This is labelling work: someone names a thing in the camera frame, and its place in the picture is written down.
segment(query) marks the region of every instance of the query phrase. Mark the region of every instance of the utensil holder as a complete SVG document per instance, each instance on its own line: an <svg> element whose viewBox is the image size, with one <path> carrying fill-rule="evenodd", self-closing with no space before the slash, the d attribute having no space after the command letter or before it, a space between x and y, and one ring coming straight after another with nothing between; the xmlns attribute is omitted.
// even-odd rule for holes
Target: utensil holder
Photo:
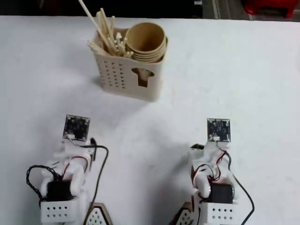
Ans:
<svg viewBox="0 0 300 225"><path fill-rule="evenodd" d="M127 30L115 28L114 35L120 32L124 37ZM103 42L97 33L93 41L103 48ZM165 56L157 63L141 63L124 57L104 56L92 48L91 50L97 62L101 87L104 91L151 102L159 98L162 86L161 69ZM148 82L139 79L139 75L136 73L139 69L152 72L152 75L148 77Z"/></svg>

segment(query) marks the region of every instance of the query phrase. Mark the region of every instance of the white tabletop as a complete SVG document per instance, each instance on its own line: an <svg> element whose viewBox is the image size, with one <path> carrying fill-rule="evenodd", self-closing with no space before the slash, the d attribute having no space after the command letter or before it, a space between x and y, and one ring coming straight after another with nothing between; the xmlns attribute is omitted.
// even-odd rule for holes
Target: white tabletop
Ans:
<svg viewBox="0 0 300 225"><path fill-rule="evenodd" d="M247 225L300 220L300 23L151 21L169 37L155 103L99 88L88 18L0 17L1 224L39 224L26 170L52 157L66 114L90 117L89 134L110 149L96 201L115 225L172 219L191 194L186 149L206 143L207 118L231 119L232 170L256 206ZM38 171L31 179L40 185ZM242 218L251 205L238 191Z"/></svg>

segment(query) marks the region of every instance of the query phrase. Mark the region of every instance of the black cable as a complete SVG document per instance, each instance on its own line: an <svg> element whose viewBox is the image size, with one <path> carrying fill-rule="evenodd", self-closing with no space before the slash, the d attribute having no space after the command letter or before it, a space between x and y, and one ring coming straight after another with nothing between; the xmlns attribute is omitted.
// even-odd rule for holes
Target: black cable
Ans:
<svg viewBox="0 0 300 225"><path fill-rule="evenodd" d="M91 203L90 203L90 206L89 206L88 212L87 212L87 214L86 214L86 216L85 216L85 219L84 219L84 223L83 223L83 224L86 224L86 222L87 222L87 220L88 220L88 217L89 217L89 214L90 214L90 212L91 212L91 210L92 210L92 208L93 208L93 204L94 204L94 202L95 202L95 199L96 199L96 196L97 196L97 192L98 192L98 186L99 186L99 182L100 182L100 177L101 177L103 168L104 168L104 166L105 166L105 163L106 163L106 160L107 160L108 154L109 154L108 148L105 147L105 146L103 146L103 145L97 145L96 140L95 140L94 138L91 138L91 143L94 143L94 144L91 144L91 145L75 145L75 146L81 147L81 148L86 148L86 149L95 148L94 158L95 158L95 156L96 156L97 148L105 149L105 150L106 150L106 156L105 156L105 158L104 158L103 164L102 164L102 166L101 166L101 169L100 169L100 172L99 172L99 175L98 175L98 179L97 179L97 183L96 183L96 188L95 188L94 197L93 197L93 199L92 199L92 201L91 201Z"/></svg>
<svg viewBox="0 0 300 225"><path fill-rule="evenodd" d="M249 198L251 205L252 205L252 210L249 212L249 214L246 216L246 218L244 219L244 221L241 223L241 225L245 225L245 223L248 221L248 219L250 218L250 216L254 213L255 210L255 206L254 206L254 202L251 198L251 196L249 195L248 191L241 185L241 183L239 182L239 180L235 177L235 175L233 174L233 172L230 169L231 166L231 156L229 155L229 153L226 150L221 149L220 147L218 147L221 151L223 151L225 153L225 155L228 157L229 159L229 163L228 163L228 170L232 173L235 181L238 183L238 185L243 189L243 191L245 192L245 194L247 195L247 197Z"/></svg>
<svg viewBox="0 0 300 225"><path fill-rule="evenodd" d="M29 169L26 172L26 184L28 184L29 187L31 187L31 189L38 195L39 198L39 206L41 207L41 202L44 201L46 198L43 198L41 192L39 191L39 189L37 189L36 187L34 187L32 185L32 183L29 180L29 176L30 176L30 172L32 169L34 168L41 168L41 169L46 169L47 171L49 171L52 175L53 175L53 180L62 180L62 176L60 176L58 173L56 173L56 171L48 166L45 165L32 165L31 167L29 167Z"/></svg>
<svg viewBox="0 0 300 225"><path fill-rule="evenodd" d="M215 175L214 175L214 172L213 172L213 170L212 170L212 168L211 168L211 166L210 165L208 165L208 164L206 164L206 163L203 163L203 164L201 164L200 166L198 166L198 169L200 168L200 167L203 167L203 166L208 166L209 167L209 169L210 169L210 171L211 171L211 174L212 174L212 176L210 176L213 180L215 179Z"/></svg>

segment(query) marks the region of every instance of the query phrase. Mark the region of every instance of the circuit board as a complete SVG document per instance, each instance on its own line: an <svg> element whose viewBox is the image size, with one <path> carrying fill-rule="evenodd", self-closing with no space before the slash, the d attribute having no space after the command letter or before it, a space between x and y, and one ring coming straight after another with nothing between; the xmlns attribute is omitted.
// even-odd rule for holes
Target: circuit board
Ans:
<svg viewBox="0 0 300 225"><path fill-rule="evenodd" d="M207 140L230 142L230 119L207 119Z"/></svg>
<svg viewBox="0 0 300 225"><path fill-rule="evenodd" d="M90 118L66 115L63 138L67 139L68 135L74 135L74 140L85 142L88 138L89 126Z"/></svg>

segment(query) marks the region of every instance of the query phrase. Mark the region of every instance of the red stool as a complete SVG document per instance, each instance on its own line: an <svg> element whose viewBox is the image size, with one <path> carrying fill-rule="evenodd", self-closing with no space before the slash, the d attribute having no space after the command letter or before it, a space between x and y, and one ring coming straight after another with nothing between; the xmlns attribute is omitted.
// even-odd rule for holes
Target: red stool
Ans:
<svg viewBox="0 0 300 225"><path fill-rule="evenodd" d="M249 14L256 14L260 7L286 8L286 17L291 17L298 0L247 0L244 9Z"/></svg>

